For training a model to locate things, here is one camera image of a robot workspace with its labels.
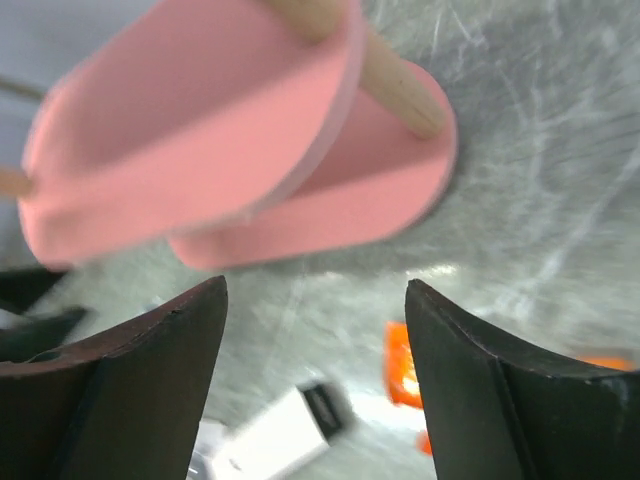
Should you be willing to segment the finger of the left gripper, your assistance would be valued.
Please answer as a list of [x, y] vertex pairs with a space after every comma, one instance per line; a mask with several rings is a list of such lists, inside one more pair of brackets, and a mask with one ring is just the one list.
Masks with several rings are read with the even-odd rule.
[[88, 316], [88, 310], [72, 307], [44, 316], [1, 311], [1, 361], [20, 363], [61, 345]]
[[50, 271], [44, 267], [2, 271], [1, 309], [15, 315], [24, 314], [66, 275], [67, 271]]

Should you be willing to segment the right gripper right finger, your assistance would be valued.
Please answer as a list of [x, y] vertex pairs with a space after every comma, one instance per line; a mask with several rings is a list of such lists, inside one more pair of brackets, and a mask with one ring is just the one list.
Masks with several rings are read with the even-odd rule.
[[638, 477], [637, 371], [531, 344], [419, 280], [405, 318], [439, 479]]

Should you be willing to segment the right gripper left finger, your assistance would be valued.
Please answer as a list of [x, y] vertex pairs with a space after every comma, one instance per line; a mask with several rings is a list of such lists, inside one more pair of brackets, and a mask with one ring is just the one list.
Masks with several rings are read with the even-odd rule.
[[1, 366], [5, 479], [183, 479], [227, 316], [223, 277]]

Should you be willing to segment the pink three-tier shelf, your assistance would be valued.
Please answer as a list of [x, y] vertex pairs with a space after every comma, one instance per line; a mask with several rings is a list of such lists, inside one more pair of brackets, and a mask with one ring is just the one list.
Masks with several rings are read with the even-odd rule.
[[166, 239], [222, 269], [374, 242], [440, 199], [454, 111], [357, 1], [161, 1], [46, 95], [18, 203], [67, 267]]

